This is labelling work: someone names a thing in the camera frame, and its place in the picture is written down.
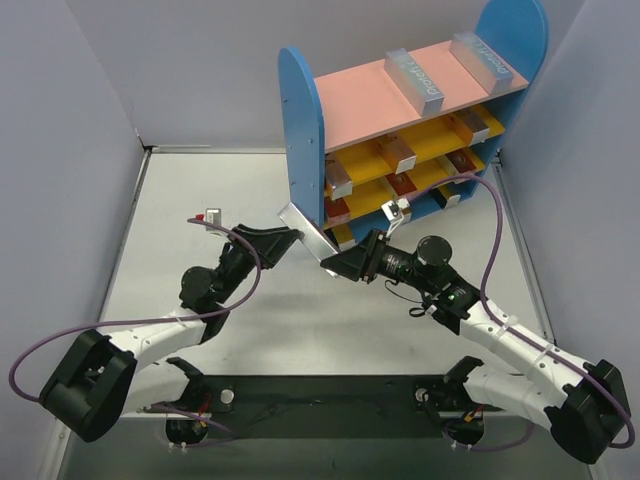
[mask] wooden shelf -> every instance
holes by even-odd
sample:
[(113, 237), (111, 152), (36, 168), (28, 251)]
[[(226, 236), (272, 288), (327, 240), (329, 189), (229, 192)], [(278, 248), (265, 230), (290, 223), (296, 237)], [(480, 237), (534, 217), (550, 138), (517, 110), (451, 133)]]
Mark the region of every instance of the wooden shelf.
[[(488, 95), (449, 53), (450, 43), (411, 52), (445, 95), (440, 112), (433, 117), (527, 87), (525, 78), (511, 68), (515, 75), (511, 89)], [(315, 84), (324, 115), (327, 153), (427, 120), (417, 114), (389, 78), (384, 60), (318, 77)]]
[[(475, 105), (472, 109), (489, 126), (489, 138), (504, 133), (504, 127), (484, 106)], [(398, 134), (416, 153), (416, 164), (466, 146), (462, 139), (441, 118), (434, 118), (403, 128)], [(378, 154), (375, 140), (368, 140), (343, 148), (335, 152), (335, 155), (351, 177), (354, 186), (363, 185), (371, 180), (393, 173), (384, 159)], [(325, 196), (329, 196), (329, 191), (326, 189)]]

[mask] screw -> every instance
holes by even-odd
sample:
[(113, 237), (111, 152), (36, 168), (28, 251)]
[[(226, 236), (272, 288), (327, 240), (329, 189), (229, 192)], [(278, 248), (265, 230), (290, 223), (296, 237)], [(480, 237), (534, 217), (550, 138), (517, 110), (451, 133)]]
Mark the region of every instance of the screw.
[(225, 405), (231, 405), (231, 402), (233, 402), (233, 397), (235, 397), (235, 393), (233, 393), (233, 390), (230, 390), (228, 388), (225, 388), (222, 392), (220, 392), (220, 401)]
[(429, 392), (427, 392), (426, 388), (419, 388), (416, 390), (416, 400), (419, 402), (426, 402), (429, 400)]

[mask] gray wall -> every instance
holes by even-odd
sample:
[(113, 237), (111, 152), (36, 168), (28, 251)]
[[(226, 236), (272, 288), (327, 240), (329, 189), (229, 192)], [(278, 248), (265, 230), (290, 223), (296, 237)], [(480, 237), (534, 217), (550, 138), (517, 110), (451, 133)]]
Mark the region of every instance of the gray wall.
[[(504, 148), (508, 185), (558, 341), (618, 365), (636, 415), (638, 18), (636, 0), (587, 0)], [(613, 478), (638, 478), (637, 447), (611, 450), (607, 463)]]
[[(471, 29), (486, 0), (68, 0), (146, 145), (279, 146), (278, 51), (315, 76)], [(543, 0), (551, 50), (584, 0)]]
[[(28, 345), (95, 320), (142, 159), (133, 129), (63, 0), (0, 5), (0, 478), (34, 479), (51, 415), (8, 388)], [(68, 342), (28, 360), (39, 393)]]

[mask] orange shelf board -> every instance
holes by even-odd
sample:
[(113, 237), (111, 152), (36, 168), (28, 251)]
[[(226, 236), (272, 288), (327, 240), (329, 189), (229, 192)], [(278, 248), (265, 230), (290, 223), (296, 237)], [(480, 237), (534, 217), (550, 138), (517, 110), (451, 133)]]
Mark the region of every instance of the orange shelf board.
[[(449, 53), (450, 41), (411, 52), (445, 98), (438, 117), (527, 87), (515, 69), (511, 88), (488, 95)], [(384, 71), (384, 60), (331, 73), (315, 79), (325, 124), (325, 151), (353, 145), (402, 127), (423, 122)]]

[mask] blue shelf frame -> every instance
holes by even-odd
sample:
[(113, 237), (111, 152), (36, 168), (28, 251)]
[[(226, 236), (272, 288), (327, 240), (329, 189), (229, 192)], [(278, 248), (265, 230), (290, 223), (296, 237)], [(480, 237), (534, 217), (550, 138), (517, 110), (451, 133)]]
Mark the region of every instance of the blue shelf frame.
[[(525, 90), (485, 102), (489, 112), (509, 129), (547, 54), (549, 22), (539, 0), (490, 0), (475, 28), (487, 45), (513, 66), (528, 82)], [(291, 201), (316, 225), (324, 223), (324, 118), (311, 69), (295, 47), (286, 47), (278, 56), (280, 100), (287, 149), (287, 169)], [(502, 145), (503, 135), (473, 146), (485, 163), (484, 176)], [(455, 188), (462, 200), (471, 198), (477, 182)], [(440, 210), (430, 196), (412, 204), (412, 221)], [(385, 230), (387, 222), (376, 211), (349, 223), (356, 240), (371, 228)]]

